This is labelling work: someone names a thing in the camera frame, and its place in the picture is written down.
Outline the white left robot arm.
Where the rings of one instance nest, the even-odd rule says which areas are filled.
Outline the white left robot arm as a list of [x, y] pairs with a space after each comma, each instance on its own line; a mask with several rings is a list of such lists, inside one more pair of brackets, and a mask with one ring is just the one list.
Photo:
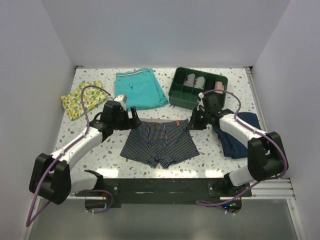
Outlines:
[[41, 153], [36, 157], [29, 191], [56, 205], [62, 204], [70, 194], [82, 191], [99, 196], [104, 190], [104, 178], [101, 174], [86, 170], [85, 177], [78, 178], [71, 176], [71, 170], [114, 131], [130, 130], [140, 125], [141, 121], [134, 106], [128, 111], [123, 102], [108, 100], [102, 112], [97, 113], [75, 139], [51, 154]]

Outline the navy white striped underwear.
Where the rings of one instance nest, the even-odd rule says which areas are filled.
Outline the navy white striped underwear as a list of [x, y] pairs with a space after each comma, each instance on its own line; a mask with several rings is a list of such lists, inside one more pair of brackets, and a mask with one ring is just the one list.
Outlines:
[[120, 156], [167, 169], [200, 155], [188, 129], [189, 121], [147, 122], [130, 131]]

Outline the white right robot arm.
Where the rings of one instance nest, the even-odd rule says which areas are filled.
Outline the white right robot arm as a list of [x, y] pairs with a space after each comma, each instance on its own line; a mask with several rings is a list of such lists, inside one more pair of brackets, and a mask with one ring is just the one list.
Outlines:
[[288, 160], [282, 139], [276, 132], [267, 133], [240, 119], [236, 113], [222, 107], [215, 95], [198, 95], [198, 106], [192, 111], [190, 130], [204, 130], [208, 125], [239, 141], [247, 149], [247, 165], [229, 172], [218, 181], [216, 188], [230, 197], [241, 186], [282, 177], [288, 170]]

